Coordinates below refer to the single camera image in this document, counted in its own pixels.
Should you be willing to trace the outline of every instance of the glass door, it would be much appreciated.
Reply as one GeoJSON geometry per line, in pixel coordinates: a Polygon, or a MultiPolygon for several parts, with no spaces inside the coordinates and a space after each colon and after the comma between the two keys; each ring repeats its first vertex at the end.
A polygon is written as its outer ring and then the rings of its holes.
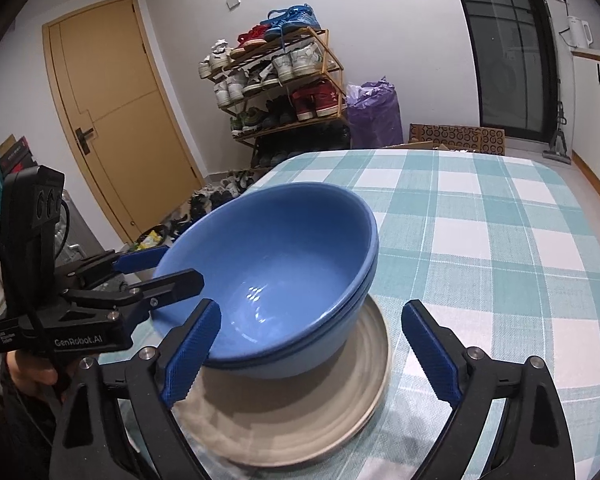
{"type": "Polygon", "coordinates": [[[474,49],[482,126],[547,142],[556,127],[557,66],[544,0],[462,0],[474,49]]]}

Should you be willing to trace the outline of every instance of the white kettle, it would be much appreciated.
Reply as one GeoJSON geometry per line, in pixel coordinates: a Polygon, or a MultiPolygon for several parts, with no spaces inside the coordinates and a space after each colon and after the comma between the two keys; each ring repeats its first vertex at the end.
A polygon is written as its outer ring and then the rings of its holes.
{"type": "Polygon", "coordinates": [[[589,22],[585,22],[575,16],[567,16],[567,20],[569,21],[569,30],[571,31],[573,46],[578,48],[589,48],[589,45],[593,43],[589,22]]]}

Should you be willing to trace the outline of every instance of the white wall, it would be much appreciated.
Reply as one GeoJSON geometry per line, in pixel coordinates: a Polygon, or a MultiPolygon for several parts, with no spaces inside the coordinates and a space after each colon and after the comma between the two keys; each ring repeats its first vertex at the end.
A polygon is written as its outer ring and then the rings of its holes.
{"type": "MultiPolygon", "coordinates": [[[[30,0],[22,9],[14,31],[0,42],[0,142],[9,134],[16,138],[26,136],[38,163],[65,174],[65,188],[98,241],[106,249],[119,249],[122,242],[89,190],[62,131],[49,89],[42,45],[43,23],[99,1],[102,0],[30,0]]],[[[164,66],[145,0],[138,2],[174,113],[200,171],[206,175],[208,171],[164,66]]]]}
{"type": "Polygon", "coordinates": [[[147,0],[185,117],[211,173],[241,168],[250,150],[235,142],[198,61],[218,38],[231,44],[271,9],[309,3],[331,32],[349,82],[387,76],[400,99],[402,125],[479,125],[477,83],[460,0],[147,0]]]}
{"type": "MultiPolygon", "coordinates": [[[[577,16],[582,20],[589,22],[591,35],[594,42],[591,48],[600,50],[600,6],[595,0],[567,0],[569,4],[569,14],[577,16]]],[[[574,135],[586,135],[586,132],[574,132],[574,113],[575,113],[575,81],[573,73],[573,55],[566,41],[573,44],[569,31],[562,36],[560,31],[569,28],[567,21],[566,7],[563,2],[558,0],[547,0],[551,17],[554,22],[554,38],[558,51],[558,69],[560,71],[560,98],[564,104],[564,114],[567,119],[567,125],[562,127],[567,140],[567,146],[571,148],[574,135]]]]}

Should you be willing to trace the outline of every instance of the stacked bowls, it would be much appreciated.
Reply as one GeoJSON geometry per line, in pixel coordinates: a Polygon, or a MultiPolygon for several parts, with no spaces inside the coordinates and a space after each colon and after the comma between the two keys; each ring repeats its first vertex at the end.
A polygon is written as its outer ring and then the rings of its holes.
{"type": "MultiPolygon", "coordinates": [[[[339,186],[299,182],[233,200],[190,227],[155,277],[196,269],[222,325],[205,365],[283,378],[320,365],[353,329],[378,263],[368,205],[339,186]]],[[[163,336],[201,298],[154,310],[163,336]]]]}

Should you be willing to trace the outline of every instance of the table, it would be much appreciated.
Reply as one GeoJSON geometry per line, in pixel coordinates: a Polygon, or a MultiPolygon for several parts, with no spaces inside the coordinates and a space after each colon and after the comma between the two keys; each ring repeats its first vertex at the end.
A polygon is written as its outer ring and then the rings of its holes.
{"type": "MultiPolygon", "coordinates": [[[[388,320],[392,379],[369,425],[323,462],[293,472],[243,471],[206,457],[212,478],[410,478],[450,413],[401,332],[402,306],[412,298],[492,358],[541,356],[562,401],[577,478],[600,468],[600,246],[555,171],[477,153],[321,152],[283,162],[249,192],[285,182],[338,184],[372,208],[380,251],[370,293],[388,320]]],[[[147,322],[136,329],[133,349],[105,359],[159,341],[147,322]]],[[[494,402],[464,478],[480,476],[503,405],[494,402]]]]}

